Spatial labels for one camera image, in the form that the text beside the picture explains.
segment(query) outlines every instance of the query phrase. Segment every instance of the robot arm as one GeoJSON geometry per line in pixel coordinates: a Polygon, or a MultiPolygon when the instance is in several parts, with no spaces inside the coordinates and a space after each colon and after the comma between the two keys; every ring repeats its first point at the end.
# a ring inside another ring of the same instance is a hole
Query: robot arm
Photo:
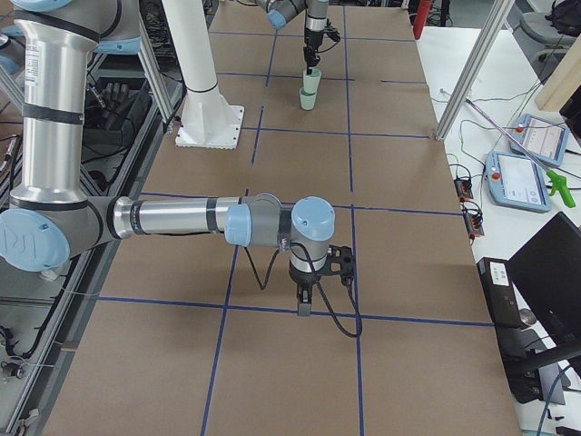
{"type": "Polygon", "coordinates": [[[329,0],[258,0],[258,4],[267,13],[269,21],[276,30],[281,30],[287,23],[305,11],[305,30],[303,48],[307,74],[320,61],[319,48],[327,35],[333,42],[340,41],[339,31],[327,18],[329,0]]]}
{"type": "MultiPolygon", "coordinates": [[[[287,208],[267,194],[170,201],[87,197],[79,182],[87,59],[107,38],[121,47],[132,39],[119,25],[132,22],[124,14],[137,21],[137,0],[13,3],[15,23],[26,37],[26,73],[22,182],[10,193],[11,208],[0,214],[0,255],[9,263],[39,272],[132,235],[224,233],[235,245],[290,251],[299,314],[309,314],[312,287],[321,276],[340,275],[350,288],[354,260],[348,247],[330,245],[335,215],[320,198],[287,208]]],[[[320,24],[322,15],[307,19],[320,24]]]]}

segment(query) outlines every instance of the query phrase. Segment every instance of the red object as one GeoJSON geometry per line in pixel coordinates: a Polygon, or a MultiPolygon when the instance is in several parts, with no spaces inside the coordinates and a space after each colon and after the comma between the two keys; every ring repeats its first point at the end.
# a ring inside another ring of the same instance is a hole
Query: red object
{"type": "Polygon", "coordinates": [[[414,37],[418,40],[421,32],[424,30],[426,21],[428,21],[429,10],[432,8],[432,0],[421,0],[418,7],[418,14],[414,20],[414,37]]]}

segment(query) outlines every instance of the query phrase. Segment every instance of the screen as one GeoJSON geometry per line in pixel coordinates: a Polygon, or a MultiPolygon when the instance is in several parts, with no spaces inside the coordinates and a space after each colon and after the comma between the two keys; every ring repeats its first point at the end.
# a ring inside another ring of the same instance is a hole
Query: screen
{"type": "Polygon", "coordinates": [[[535,165],[527,158],[498,156],[505,196],[508,200],[521,203],[544,204],[538,187],[535,165]]]}
{"type": "Polygon", "coordinates": [[[523,145],[530,152],[555,159],[563,132],[562,127],[531,118],[523,145]]]}
{"type": "MultiPolygon", "coordinates": [[[[518,250],[507,269],[556,344],[581,337],[581,231],[564,213],[518,250]]],[[[569,362],[581,376],[581,358],[569,362]]]]}

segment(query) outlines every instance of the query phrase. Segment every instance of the stacked cups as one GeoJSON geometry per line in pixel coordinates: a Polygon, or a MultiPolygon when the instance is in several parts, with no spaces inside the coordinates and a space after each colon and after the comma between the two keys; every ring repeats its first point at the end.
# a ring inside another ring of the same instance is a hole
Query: stacked cups
{"type": "Polygon", "coordinates": [[[311,68],[311,73],[307,70],[302,72],[302,88],[300,89],[300,107],[305,111],[310,111],[315,107],[317,100],[317,89],[319,88],[321,73],[317,68],[311,68]]]}

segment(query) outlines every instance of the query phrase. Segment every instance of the green handle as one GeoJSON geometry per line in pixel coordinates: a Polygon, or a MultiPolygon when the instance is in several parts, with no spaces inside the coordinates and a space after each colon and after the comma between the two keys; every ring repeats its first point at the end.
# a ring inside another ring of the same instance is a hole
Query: green handle
{"type": "Polygon", "coordinates": [[[547,171],[547,176],[551,180],[553,187],[551,188],[551,193],[549,195],[555,195],[557,191],[561,194],[563,203],[566,207],[575,207],[575,200],[571,195],[571,191],[566,187],[566,177],[564,175],[559,175],[553,170],[547,171]]]}

